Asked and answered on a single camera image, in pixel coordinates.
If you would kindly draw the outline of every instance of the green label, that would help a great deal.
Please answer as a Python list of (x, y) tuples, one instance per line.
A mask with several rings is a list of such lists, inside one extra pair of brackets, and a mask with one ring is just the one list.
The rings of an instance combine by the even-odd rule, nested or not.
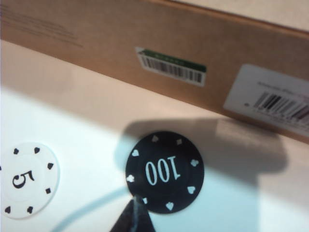
[(189, 68), (189, 69), (197, 70), (197, 71), (204, 72), (204, 73), (206, 72), (206, 66), (202, 65), (202, 64), (197, 64), (197, 63), (193, 63), (193, 62), (190, 62), (190, 61), (187, 61), (187, 60), (184, 60), (184, 59), (179, 59), (179, 58), (176, 58), (176, 57), (167, 56), (167, 55), (164, 55), (162, 53), (154, 52), (154, 51), (151, 51), (151, 50), (148, 50), (148, 49), (144, 49), (144, 50), (140, 51), (139, 53), (141, 55), (145, 55), (145, 56), (148, 56), (148, 57), (159, 59), (159, 60), (162, 60), (162, 61), (165, 61), (165, 62), (168, 62), (168, 63), (183, 66), (183, 67), (186, 67), (186, 68)]

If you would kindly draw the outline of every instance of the number 100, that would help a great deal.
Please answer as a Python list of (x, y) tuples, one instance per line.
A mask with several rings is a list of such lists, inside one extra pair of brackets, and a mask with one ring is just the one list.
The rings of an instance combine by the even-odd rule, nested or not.
[[(174, 179), (177, 180), (178, 177), (180, 177), (181, 175), (177, 173), (177, 170), (176, 170), (176, 166), (175, 166), (175, 162), (174, 162), (174, 159), (176, 157), (175, 156), (171, 156), (171, 157), (168, 157), (168, 160), (170, 161), (170, 164), (172, 166), (172, 170), (173, 170), (173, 175), (174, 175)], [(151, 179), (150, 177), (150, 169), (152, 170), (152, 173), (153, 173), (153, 179)], [(163, 182), (168, 182), (169, 181), (169, 165), (168, 163), (165, 161), (165, 159), (159, 159), (158, 160), (158, 163), (157, 163), (157, 169), (154, 165), (154, 163), (152, 162), (147, 162), (146, 163), (146, 166), (145, 166), (145, 173), (146, 173), (146, 177), (147, 177), (147, 181), (149, 184), (151, 185), (156, 185), (157, 184), (157, 181), (158, 181), (158, 176), (157, 174), (159, 173), (159, 177), (160, 179), (163, 181)]]

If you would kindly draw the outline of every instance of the spade symbol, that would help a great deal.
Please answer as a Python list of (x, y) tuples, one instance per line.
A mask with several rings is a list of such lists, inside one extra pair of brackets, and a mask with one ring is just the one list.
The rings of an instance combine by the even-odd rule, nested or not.
[(32, 214), (32, 210), (33, 210), (33, 207), (32, 207), (32, 206), (29, 206), (28, 209), (27, 209), (27, 212), (30, 213), (30, 214)]
[(34, 149), (34, 153), (35, 153), (35, 154), (37, 154), (39, 151), (40, 151), (40, 149), (39, 149), (38, 147), (36, 147), (36, 148)]
[(10, 207), (10, 206), (9, 206), (9, 207), (6, 207), (5, 210), (4, 210), (4, 212), (9, 214), (9, 213), (11, 212), (11, 207)]

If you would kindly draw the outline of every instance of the poker chip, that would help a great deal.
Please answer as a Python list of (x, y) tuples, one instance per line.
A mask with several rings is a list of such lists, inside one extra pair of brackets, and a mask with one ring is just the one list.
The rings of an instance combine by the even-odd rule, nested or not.
[(169, 214), (190, 205), (204, 180), (198, 149), (184, 136), (160, 131), (142, 138), (126, 163), (126, 183), (148, 210)]
[(1, 213), (9, 218), (25, 218), (51, 200), (59, 181), (59, 167), (49, 148), (26, 143), (2, 154), (1, 177)]

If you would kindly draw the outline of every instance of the barcode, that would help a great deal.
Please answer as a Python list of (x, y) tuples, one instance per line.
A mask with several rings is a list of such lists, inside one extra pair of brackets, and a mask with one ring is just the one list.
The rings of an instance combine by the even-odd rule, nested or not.
[(305, 102), (264, 92), (253, 105), (259, 112), (279, 116), (296, 122), (309, 122), (309, 106)]
[(189, 80), (191, 82), (202, 84), (203, 81), (202, 72), (198, 72), (193, 69), (185, 68), (179, 65), (171, 64), (169, 62), (165, 62), (155, 58), (150, 58), (143, 55), (140, 55), (140, 58), (142, 60), (144, 67), (159, 71), (161, 73), (165, 73), (175, 78), (181, 78), (187, 81)]

